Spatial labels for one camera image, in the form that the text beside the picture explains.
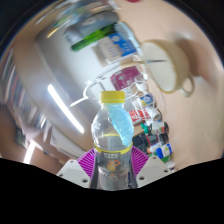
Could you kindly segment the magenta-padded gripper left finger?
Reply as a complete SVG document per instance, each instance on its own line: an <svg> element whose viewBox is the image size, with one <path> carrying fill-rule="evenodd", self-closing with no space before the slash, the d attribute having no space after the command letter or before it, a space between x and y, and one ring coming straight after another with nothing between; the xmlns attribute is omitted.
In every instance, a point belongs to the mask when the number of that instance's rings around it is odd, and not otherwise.
<svg viewBox="0 0 224 224"><path fill-rule="evenodd" d="M96 188L98 172L94 150L90 149L77 160L68 160L57 176L83 188Z"/></svg>

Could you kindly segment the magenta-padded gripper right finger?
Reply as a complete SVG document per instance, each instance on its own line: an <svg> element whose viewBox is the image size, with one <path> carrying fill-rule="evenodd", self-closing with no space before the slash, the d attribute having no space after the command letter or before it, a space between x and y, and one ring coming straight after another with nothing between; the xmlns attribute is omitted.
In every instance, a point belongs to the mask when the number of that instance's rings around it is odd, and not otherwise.
<svg viewBox="0 0 224 224"><path fill-rule="evenodd" d="M171 173L172 171L157 156L149 157L140 149L132 147L130 161L132 188L141 188Z"/></svg>

